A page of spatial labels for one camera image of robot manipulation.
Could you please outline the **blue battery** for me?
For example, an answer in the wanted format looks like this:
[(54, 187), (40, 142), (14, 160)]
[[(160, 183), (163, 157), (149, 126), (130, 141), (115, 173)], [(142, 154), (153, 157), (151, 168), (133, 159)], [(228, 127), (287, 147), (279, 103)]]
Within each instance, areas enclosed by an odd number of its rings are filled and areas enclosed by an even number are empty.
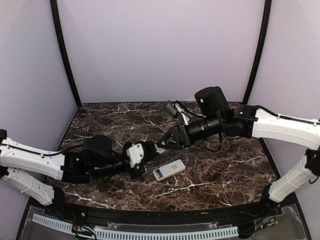
[(160, 178), (163, 177), (163, 174), (162, 174), (162, 172), (160, 171), (160, 169), (156, 169), (156, 170), (155, 170), (155, 173), (156, 173)]

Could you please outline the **white remote control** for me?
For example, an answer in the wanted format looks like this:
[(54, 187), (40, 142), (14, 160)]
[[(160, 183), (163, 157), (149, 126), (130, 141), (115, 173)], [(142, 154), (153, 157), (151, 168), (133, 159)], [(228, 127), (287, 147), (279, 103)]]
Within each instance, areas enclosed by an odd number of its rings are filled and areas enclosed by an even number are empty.
[[(159, 177), (155, 173), (155, 170), (157, 170), (157, 169), (160, 169), (163, 177)], [(162, 181), (162, 180), (167, 179), (175, 174), (183, 172), (186, 169), (186, 166), (182, 162), (181, 159), (177, 159), (177, 160), (170, 162), (166, 165), (163, 165), (157, 169), (153, 170), (152, 173), (157, 181)]]

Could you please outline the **white battery cover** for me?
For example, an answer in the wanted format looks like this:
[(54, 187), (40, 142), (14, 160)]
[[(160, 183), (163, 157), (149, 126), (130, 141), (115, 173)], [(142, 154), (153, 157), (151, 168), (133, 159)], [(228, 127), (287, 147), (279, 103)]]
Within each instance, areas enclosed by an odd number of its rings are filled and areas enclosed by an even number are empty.
[(156, 152), (159, 153), (160, 155), (163, 154), (166, 150), (164, 148), (157, 148)]

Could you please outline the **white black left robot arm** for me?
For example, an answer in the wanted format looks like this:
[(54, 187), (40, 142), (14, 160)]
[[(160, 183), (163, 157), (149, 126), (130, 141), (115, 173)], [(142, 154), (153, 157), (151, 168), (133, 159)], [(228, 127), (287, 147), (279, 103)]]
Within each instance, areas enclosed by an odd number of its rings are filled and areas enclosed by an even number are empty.
[(47, 151), (20, 144), (1, 129), (0, 179), (41, 205), (50, 206), (58, 217), (67, 218), (71, 208), (65, 203), (63, 190), (40, 182), (30, 172), (71, 184), (87, 184), (121, 173), (136, 179), (146, 171), (145, 164), (164, 151), (153, 141), (139, 141), (126, 142), (117, 153), (106, 135), (85, 138), (62, 151)]

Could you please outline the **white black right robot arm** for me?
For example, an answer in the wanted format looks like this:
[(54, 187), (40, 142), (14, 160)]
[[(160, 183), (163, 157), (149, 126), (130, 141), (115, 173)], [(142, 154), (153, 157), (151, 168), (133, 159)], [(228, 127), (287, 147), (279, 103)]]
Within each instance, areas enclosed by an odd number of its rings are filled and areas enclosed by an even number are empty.
[(255, 213), (266, 217), (306, 182), (320, 175), (320, 122), (274, 113), (260, 105), (242, 104), (231, 109), (218, 86), (199, 90), (195, 100), (202, 117), (179, 124), (157, 142), (163, 149), (182, 150), (216, 134), (234, 137), (275, 139), (306, 147), (304, 156), (279, 180), (267, 187), (266, 198), (255, 205)]

